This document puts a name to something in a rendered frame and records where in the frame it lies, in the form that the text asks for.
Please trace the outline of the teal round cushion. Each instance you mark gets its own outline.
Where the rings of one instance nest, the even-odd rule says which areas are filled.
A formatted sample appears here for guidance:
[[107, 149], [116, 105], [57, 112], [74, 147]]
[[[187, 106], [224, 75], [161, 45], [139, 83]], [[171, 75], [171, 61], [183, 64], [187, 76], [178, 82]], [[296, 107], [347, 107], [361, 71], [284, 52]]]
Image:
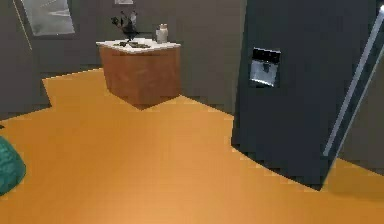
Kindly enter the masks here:
[[26, 175], [26, 165], [14, 147], [0, 136], [0, 196], [15, 188]]

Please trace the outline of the dark grey fridge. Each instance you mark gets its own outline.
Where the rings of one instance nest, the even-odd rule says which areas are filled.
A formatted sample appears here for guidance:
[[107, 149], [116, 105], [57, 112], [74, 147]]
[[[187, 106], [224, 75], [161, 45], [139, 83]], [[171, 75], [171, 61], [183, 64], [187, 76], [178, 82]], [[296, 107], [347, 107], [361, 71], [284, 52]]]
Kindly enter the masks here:
[[320, 190], [322, 155], [384, 0], [247, 0], [232, 146]]

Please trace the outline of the wooden cabinet with white top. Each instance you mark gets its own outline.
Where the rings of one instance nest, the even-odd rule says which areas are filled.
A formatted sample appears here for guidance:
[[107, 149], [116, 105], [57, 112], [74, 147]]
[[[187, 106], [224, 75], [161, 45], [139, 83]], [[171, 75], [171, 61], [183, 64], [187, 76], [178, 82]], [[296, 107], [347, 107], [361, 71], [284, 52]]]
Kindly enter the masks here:
[[128, 39], [100, 41], [99, 49], [107, 89], [130, 105], [143, 110], [181, 94], [180, 50], [178, 43], [159, 44], [152, 39], [132, 42], [151, 48], [113, 46]]

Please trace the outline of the white jar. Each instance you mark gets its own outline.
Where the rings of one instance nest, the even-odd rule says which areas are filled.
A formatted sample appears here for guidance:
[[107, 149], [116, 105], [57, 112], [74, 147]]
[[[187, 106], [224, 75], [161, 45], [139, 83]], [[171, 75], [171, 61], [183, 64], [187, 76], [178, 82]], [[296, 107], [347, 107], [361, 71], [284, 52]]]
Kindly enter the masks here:
[[168, 26], [166, 24], [160, 24], [156, 30], [156, 38], [159, 44], [166, 43], [168, 37]]

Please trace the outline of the dark flat tray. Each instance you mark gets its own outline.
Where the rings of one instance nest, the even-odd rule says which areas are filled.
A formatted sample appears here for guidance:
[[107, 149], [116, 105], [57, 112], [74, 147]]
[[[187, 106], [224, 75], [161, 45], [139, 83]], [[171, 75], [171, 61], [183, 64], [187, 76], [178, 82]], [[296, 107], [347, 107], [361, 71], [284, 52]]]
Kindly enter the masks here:
[[117, 44], [113, 44], [113, 46], [119, 46], [119, 47], [130, 46], [131, 48], [140, 48], [140, 49], [151, 48], [151, 46], [147, 44], [140, 44], [138, 42], [132, 42], [132, 41], [119, 42]]

